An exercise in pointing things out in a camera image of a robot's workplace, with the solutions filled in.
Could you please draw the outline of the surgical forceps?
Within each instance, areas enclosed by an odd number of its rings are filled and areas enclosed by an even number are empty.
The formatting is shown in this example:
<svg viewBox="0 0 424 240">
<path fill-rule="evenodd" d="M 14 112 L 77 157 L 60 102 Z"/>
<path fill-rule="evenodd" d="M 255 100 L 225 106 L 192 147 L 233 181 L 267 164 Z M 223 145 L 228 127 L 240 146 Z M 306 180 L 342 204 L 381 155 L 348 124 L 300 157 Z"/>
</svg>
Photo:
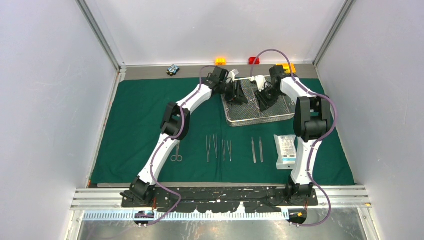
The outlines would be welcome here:
<svg viewBox="0 0 424 240">
<path fill-rule="evenodd" d="M 255 95 L 253 95 L 253 96 L 250 96 L 250 97 L 248 97 L 248 100 L 249 100 L 249 102 L 251 102 L 258 110 L 260 110 L 260 106 L 258 105 L 258 102 L 257 102 L 257 99 L 256 99 L 256 96 Z"/>
</svg>

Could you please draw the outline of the metal mesh tray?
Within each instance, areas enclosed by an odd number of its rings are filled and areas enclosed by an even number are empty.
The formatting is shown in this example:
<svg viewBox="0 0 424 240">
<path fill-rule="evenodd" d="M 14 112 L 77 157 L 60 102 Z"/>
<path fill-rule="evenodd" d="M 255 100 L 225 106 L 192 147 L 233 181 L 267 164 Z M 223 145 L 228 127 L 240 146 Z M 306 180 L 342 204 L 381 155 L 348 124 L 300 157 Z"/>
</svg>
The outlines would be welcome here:
<svg viewBox="0 0 424 240">
<path fill-rule="evenodd" d="M 255 83 L 251 83 L 247 77 L 240 78 L 239 81 L 247 99 L 255 95 L 255 91 L 258 90 Z M 295 102 L 285 95 L 280 96 L 274 106 L 263 112 L 249 101 L 248 104 L 232 105 L 226 102 L 224 96 L 221 96 L 221 101 L 226 122 L 231 127 L 287 121 L 294 117 L 296 108 Z"/>
</svg>

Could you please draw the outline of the steel scalpel handle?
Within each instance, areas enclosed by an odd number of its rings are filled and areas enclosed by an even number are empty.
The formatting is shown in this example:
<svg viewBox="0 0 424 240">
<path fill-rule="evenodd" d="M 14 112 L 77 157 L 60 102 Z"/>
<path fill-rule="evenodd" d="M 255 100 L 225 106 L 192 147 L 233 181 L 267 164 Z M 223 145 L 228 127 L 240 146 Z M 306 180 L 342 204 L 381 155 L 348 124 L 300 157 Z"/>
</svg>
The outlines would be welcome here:
<svg viewBox="0 0 424 240">
<path fill-rule="evenodd" d="M 262 137 L 259 137 L 259 152 L 260 152 L 260 162 L 264 162 L 264 156 L 263 156 L 263 142 Z"/>
<path fill-rule="evenodd" d="M 254 138 L 253 137 L 251 137 L 251 148 L 252 148 L 252 159 L 253 159 L 253 163 L 256 164 L 257 163 L 257 158 L 256 158 L 255 141 L 254 141 Z"/>
</svg>

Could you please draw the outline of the steel spatula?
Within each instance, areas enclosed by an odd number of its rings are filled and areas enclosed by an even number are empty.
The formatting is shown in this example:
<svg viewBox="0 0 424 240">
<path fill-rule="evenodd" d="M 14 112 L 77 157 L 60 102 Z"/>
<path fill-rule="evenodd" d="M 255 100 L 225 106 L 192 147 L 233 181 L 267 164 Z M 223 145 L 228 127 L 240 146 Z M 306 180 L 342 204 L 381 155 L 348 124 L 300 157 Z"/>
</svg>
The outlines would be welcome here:
<svg viewBox="0 0 424 240">
<path fill-rule="evenodd" d="M 212 137 L 213 137 L 215 158 L 217 159 L 218 158 L 218 136 L 216 134 L 213 134 Z"/>
</svg>

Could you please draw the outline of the white paper packet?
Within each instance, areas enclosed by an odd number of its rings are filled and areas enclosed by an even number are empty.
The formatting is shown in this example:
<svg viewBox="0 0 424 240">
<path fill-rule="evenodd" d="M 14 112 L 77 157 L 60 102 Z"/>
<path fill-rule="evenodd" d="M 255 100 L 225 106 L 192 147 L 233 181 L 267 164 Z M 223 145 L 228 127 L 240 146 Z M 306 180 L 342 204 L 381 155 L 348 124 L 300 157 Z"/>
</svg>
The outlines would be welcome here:
<svg viewBox="0 0 424 240">
<path fill-rule="evenodd" d="M 277 170 L 291 170 L 296 163 L 297 149 L 295 146 L 295 135 L 274 135 L 278 159 Z"/>
</svg>

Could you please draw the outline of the thin steel tweezers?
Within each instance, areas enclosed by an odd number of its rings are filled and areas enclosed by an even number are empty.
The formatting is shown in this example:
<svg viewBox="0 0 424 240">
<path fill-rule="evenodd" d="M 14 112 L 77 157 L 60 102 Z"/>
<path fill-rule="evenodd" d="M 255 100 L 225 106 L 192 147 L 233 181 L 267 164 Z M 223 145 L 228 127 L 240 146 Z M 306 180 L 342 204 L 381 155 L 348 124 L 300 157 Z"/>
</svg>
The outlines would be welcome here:
<svg viewBox="0 0 424 240">
<path fill-rule="evenodd" d="M 232 161 L 232 141 L 227 142 L 229 161 Z"/>
</svg>

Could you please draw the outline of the long steel forceps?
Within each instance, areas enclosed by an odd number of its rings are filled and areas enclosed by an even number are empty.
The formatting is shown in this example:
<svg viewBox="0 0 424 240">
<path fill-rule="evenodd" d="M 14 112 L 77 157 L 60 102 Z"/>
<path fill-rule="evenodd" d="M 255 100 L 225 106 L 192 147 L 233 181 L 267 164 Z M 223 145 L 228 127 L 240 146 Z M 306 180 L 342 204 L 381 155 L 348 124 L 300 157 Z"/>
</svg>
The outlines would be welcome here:
<svg viewBox="0 0 424 240">
<path fill-rule="evenodd" d="M 211 136 L 208 135 L 206 136 L 206 157 L 207 157 L 207 162 L 210 162 L 210 150 L 211 150 Z"/>
</svg>

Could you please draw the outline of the steel scissors blade pair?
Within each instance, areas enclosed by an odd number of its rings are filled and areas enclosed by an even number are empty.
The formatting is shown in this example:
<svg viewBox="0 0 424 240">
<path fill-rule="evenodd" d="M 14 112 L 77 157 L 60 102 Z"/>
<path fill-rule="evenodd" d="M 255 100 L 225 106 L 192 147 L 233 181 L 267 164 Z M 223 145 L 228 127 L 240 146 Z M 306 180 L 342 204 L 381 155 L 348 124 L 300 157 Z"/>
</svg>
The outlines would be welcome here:
<svg viewBox="0 0 424 240">
<path fill-rule="evenodd" d="M 175 153 L 174 153 L 174 155 L 172 155 L 170 157 L 170 160 L 172 162 L 182 162 L 183 161 L 183 156 L 180 155 L 180 142 L 177 143 L 177 145 L 175 147 Z"/>
</svg>

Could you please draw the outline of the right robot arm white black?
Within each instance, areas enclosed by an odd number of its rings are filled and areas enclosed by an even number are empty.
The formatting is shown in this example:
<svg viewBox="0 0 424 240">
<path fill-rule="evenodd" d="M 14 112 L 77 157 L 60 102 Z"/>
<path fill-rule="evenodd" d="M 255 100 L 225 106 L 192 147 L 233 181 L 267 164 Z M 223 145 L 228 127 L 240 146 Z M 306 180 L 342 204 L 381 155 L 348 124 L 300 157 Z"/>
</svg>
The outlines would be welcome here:
<svg viewBox="0 0 424 240">
<path fill-rule="evenodd" d="M 280 96 L 295 102 L 293 130 L 297 137 L 296 160 L 284 190 L 284 199 L 299 205 L 312 196 L 313 168 L 321 142 L 331 132 L 330 102 L 325 95 L 313 92 L 293 73 L 275 65 L 269 70 L 270 80 L 263 75 L 254 76 L 257 85 L 255 97 L 260 111 L 271 108 Z"/>
</svg>

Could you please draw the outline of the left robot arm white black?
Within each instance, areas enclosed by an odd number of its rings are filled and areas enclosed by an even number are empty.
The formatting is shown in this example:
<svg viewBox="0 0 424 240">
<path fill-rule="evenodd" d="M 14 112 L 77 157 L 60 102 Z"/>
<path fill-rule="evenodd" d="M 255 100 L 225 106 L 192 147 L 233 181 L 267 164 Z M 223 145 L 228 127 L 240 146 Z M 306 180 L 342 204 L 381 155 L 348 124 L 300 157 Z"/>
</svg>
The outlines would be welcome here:
<svg viewBox="0 0 424 240">
<path fill-rule="evenodd" d="M 199 78 L 199 83 L 186 97 L 169 102 L 165 108 L 160 124 L 158 142 L 144 168 L 138 173 L 128 190 L 121 193 L 124 201 L 148 207 L 154 199 L 155 187 L 161 184 L 159 175 L 172 150 L 183 140 L 190 128 L 191 114 L 204 102 L 215 95 L 230 96 L 230 100 L 246 102 L 241 96 L 242 88 L 236 80 L 239 71 L 231 71 L 215 66 L 206 78 Z"/>
</svg>

